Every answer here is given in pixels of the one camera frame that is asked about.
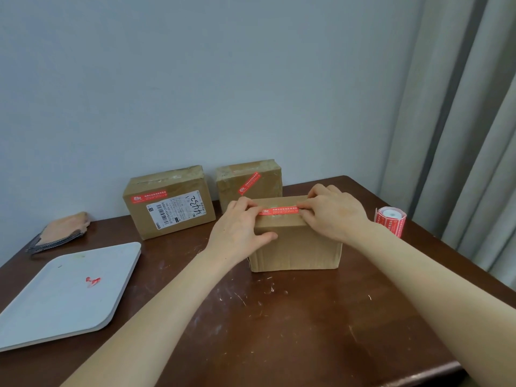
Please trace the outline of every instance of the white tray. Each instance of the white tray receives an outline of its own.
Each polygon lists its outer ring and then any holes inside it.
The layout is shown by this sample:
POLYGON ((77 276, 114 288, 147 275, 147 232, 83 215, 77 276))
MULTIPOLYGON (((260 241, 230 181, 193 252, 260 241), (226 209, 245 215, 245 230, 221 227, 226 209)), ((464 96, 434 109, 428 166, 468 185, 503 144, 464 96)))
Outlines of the white tray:
POLYGON ((0 352, 105 327, 140 249, 141 244, 133 242, 48 262, 0 314, 0 352))

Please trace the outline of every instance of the white wall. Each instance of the white wall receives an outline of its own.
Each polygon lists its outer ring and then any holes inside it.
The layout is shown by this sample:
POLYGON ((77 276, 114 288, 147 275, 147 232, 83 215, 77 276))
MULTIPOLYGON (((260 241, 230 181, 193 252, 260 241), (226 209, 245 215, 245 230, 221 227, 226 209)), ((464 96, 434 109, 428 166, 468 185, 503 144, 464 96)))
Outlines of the white wall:
POLYGON ((3 0, 0 264, 132 176, 274 158, 376 192, 423 0, 3 0))

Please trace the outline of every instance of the white curtain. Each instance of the white curtain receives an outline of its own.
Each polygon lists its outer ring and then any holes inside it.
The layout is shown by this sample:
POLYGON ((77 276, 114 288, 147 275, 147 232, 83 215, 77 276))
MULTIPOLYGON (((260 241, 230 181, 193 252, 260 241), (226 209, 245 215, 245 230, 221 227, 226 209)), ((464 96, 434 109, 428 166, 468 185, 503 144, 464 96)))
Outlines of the white curtain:
POLYGON ((426 0, 380 196, 516 289, 516 0, 426 0))

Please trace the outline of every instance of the forearm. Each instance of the forearm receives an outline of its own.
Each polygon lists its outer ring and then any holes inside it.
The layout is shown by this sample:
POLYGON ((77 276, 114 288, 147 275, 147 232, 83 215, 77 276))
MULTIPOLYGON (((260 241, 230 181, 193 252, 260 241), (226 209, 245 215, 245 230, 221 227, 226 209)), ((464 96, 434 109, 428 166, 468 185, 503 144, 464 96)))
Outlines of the forearm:
POLYGON ((210 250, 199 253, 63 386, 156 384, 193 314, 231 267, 210 250))
POLYGON ((412 302, 481 386, 516 380, 516 310, 369 222, 352 244, 412 302))

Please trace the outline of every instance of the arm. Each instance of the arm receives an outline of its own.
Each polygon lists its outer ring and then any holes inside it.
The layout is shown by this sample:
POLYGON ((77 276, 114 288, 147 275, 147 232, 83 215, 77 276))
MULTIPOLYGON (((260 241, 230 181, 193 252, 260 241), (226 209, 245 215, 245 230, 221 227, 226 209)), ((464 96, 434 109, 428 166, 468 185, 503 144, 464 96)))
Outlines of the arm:
POLYGON ((479 385, 516 383, 515 309, 369 221, 360 202, 335 186, 314 186, 298 206, 314 230, 375 264, 479 385))
POLYGON ((62 386, 151 387, 194 312, 238 262, 277 238, 256 236, 262 208, 242 197, 214 225, 206 249, 86 360, 62 386))

